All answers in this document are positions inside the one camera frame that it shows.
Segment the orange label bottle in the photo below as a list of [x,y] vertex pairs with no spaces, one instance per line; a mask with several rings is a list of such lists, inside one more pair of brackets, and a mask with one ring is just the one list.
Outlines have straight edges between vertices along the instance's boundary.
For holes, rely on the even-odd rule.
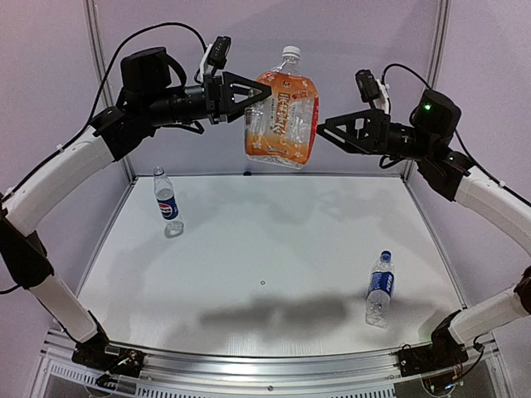
[[285,46],[279,65],[256,81],[271,95],[246,109],[244,149],[253,161],[295,170],[309,161],[319,118],[319,93],[300,73],[301,51]]

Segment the Pepsi bottle blue label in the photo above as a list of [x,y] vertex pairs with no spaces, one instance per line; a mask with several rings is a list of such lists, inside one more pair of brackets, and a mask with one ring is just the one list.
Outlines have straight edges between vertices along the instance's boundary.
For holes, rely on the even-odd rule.
[[180,236],[184,232],[184,222],[178,208],[173,184],[161,166],[153,169],[153,192],[158,209],[165,221],[165,236],[168,238]]

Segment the clear bottle blue text label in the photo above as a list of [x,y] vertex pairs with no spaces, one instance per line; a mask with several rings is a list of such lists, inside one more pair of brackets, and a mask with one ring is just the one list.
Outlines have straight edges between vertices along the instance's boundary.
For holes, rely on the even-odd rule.
[[394,290],[395,267],[392,254],[384,250],[371,268],[365,299],[365,322],[377,328],[387,328],[387,313]]

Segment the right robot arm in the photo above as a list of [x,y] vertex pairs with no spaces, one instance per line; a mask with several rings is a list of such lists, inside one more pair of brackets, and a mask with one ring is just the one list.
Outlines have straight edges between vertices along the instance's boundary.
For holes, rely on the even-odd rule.
[[[346,153],[415,161],[432,190],[482,216],[529,252],[529,205],[488,177],[471,156],[451,150],[460,117],[460,108],[450,98],[425,90],[408,126],[393,123],[385,110],[372,107],[326,119],[317,133]],[[469,342],[529,314],[526,270],[514,287],[443,319],[430,343],[400,350],[400,372],[413,376],[463,364]]]

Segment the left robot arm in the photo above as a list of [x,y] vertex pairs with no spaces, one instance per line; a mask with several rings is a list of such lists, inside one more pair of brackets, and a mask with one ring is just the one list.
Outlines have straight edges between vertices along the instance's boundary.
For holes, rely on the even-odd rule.
[[90,119],[77,138],[2,198],[1,255],[13,281],[61,325],[76,345],[73,361],[100,371],[100,382],[138,376],[144,353],[111,346],[96,317],[55,274],[37,227],[82,182],[157,129],[190,128],[203,119],[229,123],[270,96],[268,85],[225,71],[226,61],[225,47],[211,46],[202,58],[201,82],[190,86],[183,68],[162,47],[125,57],[118,103]]

